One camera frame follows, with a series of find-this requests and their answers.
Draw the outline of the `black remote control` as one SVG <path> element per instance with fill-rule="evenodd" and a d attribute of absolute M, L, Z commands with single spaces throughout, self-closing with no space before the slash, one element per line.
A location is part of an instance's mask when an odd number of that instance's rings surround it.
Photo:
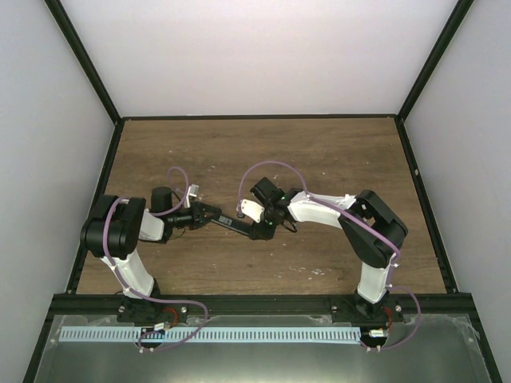
<path fill-rule="evenodd" d="M 243 235 L 249 239 L 254 239 L 252 225 L 243 220 L 232 218 L 228 215 L 218 214 L 211 218 L 211 221 L 227 230 L 234 231 L 239 235 Z"/>

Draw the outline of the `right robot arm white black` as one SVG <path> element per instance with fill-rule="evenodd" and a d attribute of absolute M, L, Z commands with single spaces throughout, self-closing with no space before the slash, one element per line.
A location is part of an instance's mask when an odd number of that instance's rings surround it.
<path fill-rule="evenodd" d="M 256 234 L 285 223 L 292 229 L 297 223 L 317 223 L 342 230 L 362 264 L 355 312 L 366 322 L 383 312 L 390 275 L 398 266 L 408 229 L 375 192 L 344 196 L 315 194 L 305 188 L 285 192 L 264 177 L 251 193 L 255 200 L 240 199 L 237 211 L 252 220 Z"/>

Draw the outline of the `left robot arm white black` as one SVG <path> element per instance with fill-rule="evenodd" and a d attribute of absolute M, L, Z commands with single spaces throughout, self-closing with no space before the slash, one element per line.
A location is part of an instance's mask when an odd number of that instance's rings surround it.
<path fill-rule="evenodd" d="M 181 310 L 191 306 L 207 311 L 199 302 L 162 298 L 158 282 L 137 251 L 139 242 L 166 244 L 174 230 L 202 228 L 221 214 L 218 207 L 196 201 L 192 195 L 175 205 L 174 196 L 171 188 L 154 188 L 147 208 L 144 198 L 102 195 L 81 229 L 81 245 L 106 264 L 121 285 L 121 322 L 178 322 L 185 319 Z"/>

